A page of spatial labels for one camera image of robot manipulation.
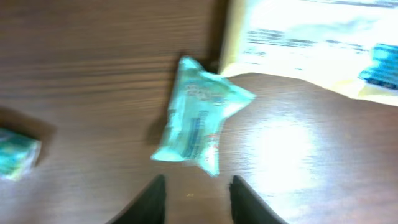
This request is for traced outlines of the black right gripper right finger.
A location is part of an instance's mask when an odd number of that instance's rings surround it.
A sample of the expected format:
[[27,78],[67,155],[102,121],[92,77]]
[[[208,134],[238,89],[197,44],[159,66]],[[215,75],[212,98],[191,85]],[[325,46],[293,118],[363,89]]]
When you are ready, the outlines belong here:
[[241,176],[233,176],[229,192],[234,224],[287,224]]

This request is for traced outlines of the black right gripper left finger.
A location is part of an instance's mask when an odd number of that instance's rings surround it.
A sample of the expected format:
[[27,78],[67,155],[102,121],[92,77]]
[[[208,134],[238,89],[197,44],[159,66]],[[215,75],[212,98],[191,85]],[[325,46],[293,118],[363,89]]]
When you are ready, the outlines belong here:
[[165,224],[166,181],[160,174],[107,224]]

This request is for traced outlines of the teal wipes packet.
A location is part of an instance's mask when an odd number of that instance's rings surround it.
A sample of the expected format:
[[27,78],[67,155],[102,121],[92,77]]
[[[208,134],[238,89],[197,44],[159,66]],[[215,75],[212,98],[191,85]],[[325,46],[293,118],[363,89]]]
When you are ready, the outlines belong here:
[[183,56],[167,108],[167,124],[155,161],[194,164],[210,176],[219,175],[219,140],[224,122],[249,105],[255,94],[207,72]]

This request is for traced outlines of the teal tissue pack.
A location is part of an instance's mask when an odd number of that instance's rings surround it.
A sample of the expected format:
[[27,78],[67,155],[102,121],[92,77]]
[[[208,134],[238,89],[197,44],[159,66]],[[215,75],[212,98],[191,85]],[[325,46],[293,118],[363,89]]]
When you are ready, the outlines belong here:
[[1,128],[1,178],[19,180],[28,173],[41,150],[41,142]]

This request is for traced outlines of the cream snack bag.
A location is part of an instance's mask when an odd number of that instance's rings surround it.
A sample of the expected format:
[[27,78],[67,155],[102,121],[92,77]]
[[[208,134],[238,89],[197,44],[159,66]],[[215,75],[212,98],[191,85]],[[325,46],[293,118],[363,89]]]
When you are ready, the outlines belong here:
[[397,104],[396,1],[232,1],[219,73],[296,78]]

